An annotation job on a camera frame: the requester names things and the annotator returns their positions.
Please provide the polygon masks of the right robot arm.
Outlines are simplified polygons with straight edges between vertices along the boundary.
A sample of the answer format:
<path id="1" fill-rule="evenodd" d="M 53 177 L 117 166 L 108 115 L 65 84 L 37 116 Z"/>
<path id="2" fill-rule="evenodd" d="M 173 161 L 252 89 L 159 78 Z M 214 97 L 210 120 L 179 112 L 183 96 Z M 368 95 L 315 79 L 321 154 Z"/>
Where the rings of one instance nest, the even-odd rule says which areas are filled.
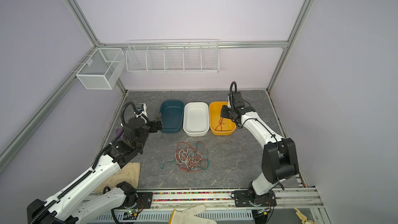
<path id="1" fill-rule="evenodd" d="M 230 85 L 228 104 L 222 106 L 220 117 L 230 119 L 239 129 L 246 128 L 263 150 L 262 173 L 247 189 L 249 203 L 261 206 L 278 184 L 299 174 L 295 142 L 277 134 L 260 118 L 256 110 L 237 91 L 236 82 Z"/>

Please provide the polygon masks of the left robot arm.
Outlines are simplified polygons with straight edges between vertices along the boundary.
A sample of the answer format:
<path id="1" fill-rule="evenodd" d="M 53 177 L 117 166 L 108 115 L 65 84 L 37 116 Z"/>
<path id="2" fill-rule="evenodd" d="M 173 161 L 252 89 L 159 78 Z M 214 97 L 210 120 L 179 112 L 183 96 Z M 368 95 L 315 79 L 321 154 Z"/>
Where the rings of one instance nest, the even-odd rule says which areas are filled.
<path id="1" fill-rule="evenodd" d="M 127 102 L 120 112 L 122 130 L 95 157 L 93 164 L 65 188 L 45 201 L 34 200 L 27 207 L 30 224 L 86 224 L 118 207 L 135 208 L 141 201 L 136 188 L 123 181 L 105 194 L 83 203 L 102 182 L 143 153 L 150 133 L 163 129 L 162 115 L 149 120 L 144 110 Z"/>

